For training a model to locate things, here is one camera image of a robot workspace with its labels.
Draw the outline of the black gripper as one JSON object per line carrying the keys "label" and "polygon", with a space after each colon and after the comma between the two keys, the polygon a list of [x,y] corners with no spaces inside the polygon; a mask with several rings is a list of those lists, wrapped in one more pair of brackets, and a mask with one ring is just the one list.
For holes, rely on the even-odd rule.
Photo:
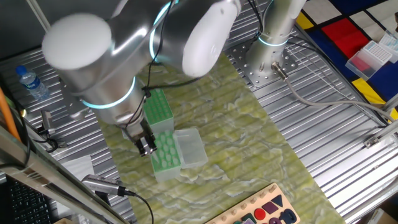
{"label": "black gripper", "polygon": [[149,124],[146,119],[137,120],[127,127],[123,126],[123,136],[125,139],[134,142],[141,157],[157,150],[155,136],[149,134]]}

